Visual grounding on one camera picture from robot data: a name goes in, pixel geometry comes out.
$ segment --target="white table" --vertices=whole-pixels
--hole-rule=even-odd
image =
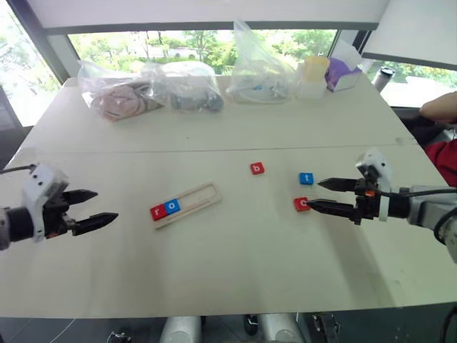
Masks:
[[[43,152],[153,152],[416,143],[366,77],[354,89],[328,91],[319,100],[282,105],[226,101],[219,114],[159,109],[116,123],[87,109],[76,80],[67,85],[25,147]]]
[[[264,117],[255,106],[227,104],[215,116],[161,109],[115,124],[91,116],[75,88],[64,87],[11,165],[50,163],[68,174],[71,189],[97,191],[71,209],[78,219],[120,215],[87,235],[19,242],[2,252],[0,316],[309,312],[455,301],[456,268],[431,231],[400,219],[356,227],[293,207],[299,196],[353,203],[352,194],[299,185],[297,174],[359,177],[356,157],[374,144],[393,165],[397,185],[444,185],[367,83],[361,80],[359,93],[328,95],[322,108],[368,97],[364,108],[338,116],[318,111],[317,103],[260,106]],[[350,116],[349,124],[340,116]],[[365,126],[356,129],[354,121]],[[255,127],[249,141],[247,128]],[[264,163],[264,175],[251,175],[254,161]],[[25,177],[0,178],[0,204],[19,204]],[[150,207],[207,181],[221,190],[221,203],[152,229]]]

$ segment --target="clear plastic bag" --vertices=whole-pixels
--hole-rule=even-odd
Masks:
[[[238,59],[227,92],[238,102],[278,104],[293,96],[295,71],[276,58],[242,20],[233,23]]]
[[[151,80],[151,97],[172,109],[218,112],[224,101],[209,65],[198,61],[149,64],[144,69]]]
[[[108,70],[89,61],[79,63],[81,95],[96,113],[117,121],[162,107],[150,97],[150,80],[144,75]]]

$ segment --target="cable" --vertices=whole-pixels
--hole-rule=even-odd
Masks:
[[[109,340],[114,336],[114,331],[111,331],[105,343],[109,343]]]
[[[433,228],[433,235],[435,236],[436,240],[444,245],[446,245],[446,243],[444,242],[444,239],[440,236],[441,227],[444,225],[444,223],[447,222],[449,218],[455,215],[457,215],[457,207],[455,209],[450,210],[448,213],[444,214],[440,218],[440,220],[438,220],[438,223],[436,223],[435,227]]]
[[[457,306],[454,306],[449,313],[444,317],[443,325],[441,326],[439,343],[446,343],[446,336],[448,334],[449,324],[452,317],[457,315]]]
[[[17,172],[19,170],[30,170],[30,171],[33,171],[35,168],[36,168],[35,164],[30,164],[28,166],[17,166],[17,167],[14,167],[14,168],[0,170],[0,174]]]
[[[456,193],[457,189],[446,188],[446,189],[431,189],[429,191],[420,191],[420,192],[412,192],[412,193],[390,193],[390,192],[383,192],[378,189],[370,189],[371,191],[375,192],[376,194],[382,195],[383,197],[403,197],[403,198],[412,198],[412,197],[420,197],[423,195],[432,195],[432,194],[446,194],[446,193]]]
[[[68,324],[68,325],[65,327],[65,329],[63,329],[63,330],[60,332],[60,334],[58,334],[57,336],[55,336],[54,339],[53,339],[52,341],[50,341],[49,343],[54,343],[54,342],[56,341],[56,339],[58,339],[58,338],[59,338],[59,337],[60,337],[60,336],[61,336],[61,335],[62,335],[62,334],[63,334],[63,333],[64,333],[64,332],[74,323],[75,320],[76,320],[76,318],[73,319],[73,320],[70,322],[70,324]]]

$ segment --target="red letter block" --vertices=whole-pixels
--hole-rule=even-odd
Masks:
[[[311,208],[308,205],[308,198],[303,197],[303,198],[296,198],[293,200],[293,204],[295,205],[295,209],[297,212],[301,211],[309,211]]]
[[[166,217],[166,210],[165,210],[164,204],[157,205],[157,206],[151,208],[150,211],[151,211],[152,219],[154,221]]]
[[[265,172],[265,169],[263,168],[262,162],[256,162],[251,164],[251,172],[254,175],[263,174]]]

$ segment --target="floor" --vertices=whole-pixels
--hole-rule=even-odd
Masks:
[[[341,325],[341,343],[432,343],[438,341],[443,318],[453,305],[332,313]],[[0,333],[5,343],[104,343],[112,331],[131,335],[133,343],[152,343],[159,341],[165,318],[71,322],[72,319],[0,318]],[[207,317],[202,335],[203,343],[264,342],[261,328],[254,336],[245,333],[241,315]],[[457,318],[449,328],[447,342],[457,342]]]
[[[0,131],[0,170],[8,164],[30,130],[31,126]]]

